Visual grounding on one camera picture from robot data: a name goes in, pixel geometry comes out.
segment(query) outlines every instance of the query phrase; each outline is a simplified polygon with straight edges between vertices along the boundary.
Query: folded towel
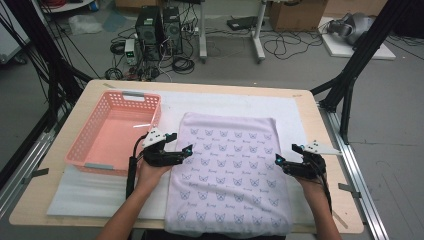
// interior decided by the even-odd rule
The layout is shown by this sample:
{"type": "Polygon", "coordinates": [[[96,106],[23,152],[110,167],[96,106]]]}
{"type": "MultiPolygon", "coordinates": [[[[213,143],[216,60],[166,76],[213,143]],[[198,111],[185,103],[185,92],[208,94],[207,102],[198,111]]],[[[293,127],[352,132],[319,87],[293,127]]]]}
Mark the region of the folded towel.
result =
{"type": "Polygon", "coordinates": [[[292,227],[275,120],[186,113],[177,149],[193,155],[171,171],[165,230],[197,237],[284,236],[292,227]]]}

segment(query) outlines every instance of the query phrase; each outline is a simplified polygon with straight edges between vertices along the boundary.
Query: cardboard box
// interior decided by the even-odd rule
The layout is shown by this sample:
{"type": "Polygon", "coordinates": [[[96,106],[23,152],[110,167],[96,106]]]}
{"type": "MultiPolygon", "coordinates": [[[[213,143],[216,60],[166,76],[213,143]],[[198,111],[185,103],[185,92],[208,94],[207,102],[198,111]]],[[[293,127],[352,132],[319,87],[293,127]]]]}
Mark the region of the cardboard box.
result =
{"type": "Polygon", "coordinates": [[[316,31],[328,0],[303,0],[299,4],[273,3],[269,16],[274,31],[316,31]]]}
{"type": "Polygon", "coordinates": [[[139,12],[141,6],[162,6],[161,0],[115,0],[119,10],[139,12]]]}
{"type": "Polygon", "coordinates": [[[361,12],[369,16],[378,16],[387,0],[329,0],[325,16],[343,17],[346,13],[361,12]]]}

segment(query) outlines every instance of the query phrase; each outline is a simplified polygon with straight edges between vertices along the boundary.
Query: pink plastic basket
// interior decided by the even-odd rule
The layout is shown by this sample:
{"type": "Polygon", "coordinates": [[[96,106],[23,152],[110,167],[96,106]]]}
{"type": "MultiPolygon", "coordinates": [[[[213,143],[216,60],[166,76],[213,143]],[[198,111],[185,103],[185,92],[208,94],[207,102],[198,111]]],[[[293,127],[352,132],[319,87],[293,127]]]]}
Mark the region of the pink plastic basket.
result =
{"type": "Polygon", "coordinates": [[[135,142],[160,115],[159,95],[105,91],[65,161],[84,172],[125,176],[135,142]]]}

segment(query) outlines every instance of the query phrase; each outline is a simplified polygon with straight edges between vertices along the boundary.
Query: concrete floor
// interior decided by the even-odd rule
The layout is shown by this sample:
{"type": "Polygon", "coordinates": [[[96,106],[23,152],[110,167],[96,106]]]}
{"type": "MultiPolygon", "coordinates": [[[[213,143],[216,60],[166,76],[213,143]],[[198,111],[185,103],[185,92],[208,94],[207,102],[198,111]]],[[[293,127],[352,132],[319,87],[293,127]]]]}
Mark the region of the concrete floor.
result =
{"type": "MultiPolygon", "coordinates": [[[[68,14],[87,13],[79,10],[68,14]]],[[[107,10],[93,15],[102,23],[112,16],[107,10]]],[[[116,31],[71,37],[100,76],[111,67],[110,40],[118,32],[134,25],[134,21],[128,19],[121,23],[122,26],[116,31]]],[[[211,20],[207,24],[226,29],[219,20],[211,20]]],[[[310,36],[302,36],[305,41],[311,40],[310,36]]],[[[423,45],[412,47],[403,42],[396,42],[396,45],[424,57],[423,45]]],[[[420,185],[421,167],[424,166],[421,157],[424,145],[424,110],[421,106],[424,102],[424,64],[422,59],[390,43],[386,43],[386,46],[397,58],[394,61],[372,60],[360,75],[353,96],[349,140],[389,238],[424,239],[424,210],[421,207],[424,188],[420,185]]],[[[303,49],[304,45],[288,46],[289,51],[303,49]]],[[[71,47],[69,51],[74,65],[94,76],[78,53],[71,47]]],[[[266,60],[258,65],[249,39],[225,37],[222,34],[208,35],[208,51],[211,57],[206,64],[202,64],[195,55],[195,71],[189,75],[171,72],[172,81],[312,89],[337,76],[348,61],[347,58],[330,57],[324,45],[321,45],[310,47],[306,53],[284,61],[267,53],[266,60]]],[[[161,75],[157,81],[169,82],[170,79],[161,75]]],[[[30,64],[0,67],[0,102],[2,167],[47,108],[30,64]]],[[[4,216],[0,216],[1,240],[92,239],[99,231],[98,228],[12,226],[8,222],[12,209],[13,205],[4,216]]],[[[343,238],[371,239],[371,236],[365,230],[359,235],[343,235],[343,238]]],[[[314,237],[310,234],[292,234],[287,239],[314,237]]]]}

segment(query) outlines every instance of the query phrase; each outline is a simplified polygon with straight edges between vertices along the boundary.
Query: wooden tabletop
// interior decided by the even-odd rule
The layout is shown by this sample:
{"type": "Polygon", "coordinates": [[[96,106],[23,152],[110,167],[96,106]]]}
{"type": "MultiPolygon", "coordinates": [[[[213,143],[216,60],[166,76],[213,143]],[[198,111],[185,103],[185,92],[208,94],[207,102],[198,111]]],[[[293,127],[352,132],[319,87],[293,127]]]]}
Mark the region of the wooden tabletop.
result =
{"type": "MultiPolygon", "coordinates": [[[[331,146],[316,102],[312,94],[306,90],[93,80],[87,85],[39,167],[40,169],[49,168],[49,174],[32,179],[10,216],[11,224],[99,227],[104,226],[107,222],[108,218],[58,217],[47,216],[46,213],[63,175],[67,151],[95,107],[100,95],[110,88],[293,98],[297,103],[308,142],[318,140],[331,146]]],[[[351,194],[338,189],[338,183],[346,184],[339,160],[335,156],[323,157],[327,164],[328,182],[333,201],[333,217],[336,225],[341,233],[361,233],[364,227],[351,194]]],[[[148,219],[138,220],[134,225],[136,228],[146,229],[158,229],[163,226],[163,220],[148,219]]],[[[314,231],[314,226],[301,224],[295,224],[293,228],[293,232],[314,231]]]]}

